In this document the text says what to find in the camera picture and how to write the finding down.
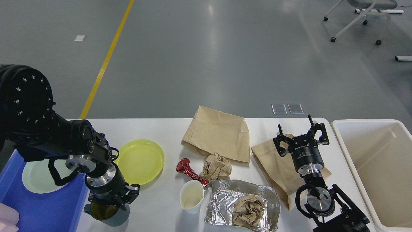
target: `gray floor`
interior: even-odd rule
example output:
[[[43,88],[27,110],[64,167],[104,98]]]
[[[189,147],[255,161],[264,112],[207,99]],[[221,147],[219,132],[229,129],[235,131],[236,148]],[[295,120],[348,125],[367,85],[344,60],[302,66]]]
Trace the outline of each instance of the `gray floor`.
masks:
[[[77,118],[128,2],[2,1],[0,63],[40,70],[54,109]],[[357,16],[344,2],[324,22],[334,4],[135,0],[87,117],[190,118],[199,105],[274,117],[271,104],[301,103],[330,122],[394,118],[411,131],[412,62],[393,57],[412,55],[412,7],[399,7],[376,46],[381,17],[331,43]],[[74,42],[78,34],[86,40]]]

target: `white table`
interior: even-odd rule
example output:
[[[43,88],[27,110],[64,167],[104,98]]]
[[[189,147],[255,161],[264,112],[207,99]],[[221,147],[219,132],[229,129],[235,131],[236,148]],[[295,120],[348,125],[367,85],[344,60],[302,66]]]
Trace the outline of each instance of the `white table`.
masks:
[[[330,145],[319,146],[325,166],[332,172],[326,184],[331,187],[336,183],[370,218],[329,122],[324,118],[314,118],[314,120],[326,125],[330,140]],[[162,147],[165,159],[162,172],[153,181],[141,186],[140,195],[130,204],[130,216],[124,224],[110,227],[93,219],[89,214],[82,213],[77,232],[250,231],[242,227],[216,226],[204,222],[211,188],[205,192],[205,199],[199,213],[190,215],[181,209],[180,189],[190,179],[183,173],[177,173],[176,165],[180,159],[187,157],[191,161],[190,166],[199,173],[204,162],[204,157],[195,155],[180,145],[192,121],[191,118],[89,119],[89,121],[97,132],[105,133],[112,147],[120,148],[126,142],[135,139],[149,139]],[[251,147],[275,137],[278,124],[282,125],[285,134],[292,133],[294,136],[304,134],[310,128],[308,118],[246,118],[246,123],[249,127]],[[231,163],[233,166],[231,179],[268,185],[253,157],[250,164]],[[335,213],[326,220],[337,216],[340,213],[339,209],[337,206]],[[316,224],[313,220],[304,217],[296,207],[288,211],[282,204],[278,227],[278,232],[311,232]],[[372,222],[368,227],[371,232],[375,232]]]

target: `yellow plastic plate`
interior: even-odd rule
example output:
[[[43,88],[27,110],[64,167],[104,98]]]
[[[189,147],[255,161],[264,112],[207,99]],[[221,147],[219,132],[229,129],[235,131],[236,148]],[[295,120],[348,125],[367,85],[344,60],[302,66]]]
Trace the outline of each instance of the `yellow plastic plate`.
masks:
[[[119,152],[119,158],[114,162],[129,185],[144,185],[153,180],[163,168],[163,151],[151,140],[133,140],[123,145]]]

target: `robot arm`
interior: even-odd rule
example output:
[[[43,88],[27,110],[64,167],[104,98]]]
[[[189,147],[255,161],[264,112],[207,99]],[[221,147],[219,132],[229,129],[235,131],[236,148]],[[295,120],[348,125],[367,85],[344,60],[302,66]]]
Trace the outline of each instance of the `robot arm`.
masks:
[[[67,121],[52,106],[52,90],[46,77],[25,65],[0,65],[0,149],[4,140],[25,162],[49,159],[56,184],[63,185],[77,173],[86,173],[89,201],[103,206],[132,203],[139,185],[125,182],[105,135],[97,133],[88,120]],[[63,179],[54,168],[56,159],[66,159],[73,173]]]
[[[275,147],[281,157],[287,153],[292,156],[295,170],[305,181],[305,185],[296,191],[296,207],[304,216],[312,218],[317,228],[314,232],[368,232],[366,224],[369,223],[365,214],[353,203],[353,201],[336,185],[328,189],[323,179],[321,170],[325,166],[318,149],[318,145],[329,145],[328,135],[323,123],[314,123],[308,115],[311,127],[306,134],[293,138],[283,135],[281,125],[279,135],[273,138]],[[319,140],[315,139],[316,132],[321,131]],[[280,142],[285,142],[287,149],[280,146]],[[304,211],[300,206],[300,195],[304,190],[308,190],[306,197],[307,204]],[[327,217],[335,211],[335,201],[341,206],[341,214],[327,222],[320,222],[318,217]]]

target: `yellow floor line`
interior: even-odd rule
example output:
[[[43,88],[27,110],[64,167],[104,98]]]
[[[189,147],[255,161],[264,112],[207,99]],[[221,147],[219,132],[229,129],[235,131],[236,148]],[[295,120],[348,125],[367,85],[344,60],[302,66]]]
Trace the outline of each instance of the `yellow floor line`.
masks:
[[[127,16],[129,15],[130,9],[133,5],[134,0],[130,0],[129,5],[123,15],[122,21],[120,22],[119,28],[117,29],[116,35],[113,38],[112,44],[110,45],[109,51],[107,52],[106,58],[103,61],[102,67],[100,68],[99,74],[97,75],[96,81],[94,82],[93,88],[90,91],[89,97],[87,98],[86,104],[84,104],[82,113],[80,114],[80,118],[86,118],[87,113],[89,112],[91,103],[93,102],[94,95],[99,88],[100,82],[103,78],[104,72],[106,71],[107,64],[109,64],[110,57],[112,56],[113,50],[116,47],[117,40],[119,39],[120,33],[122,33],[122,29],[124,23],[126,22]]]

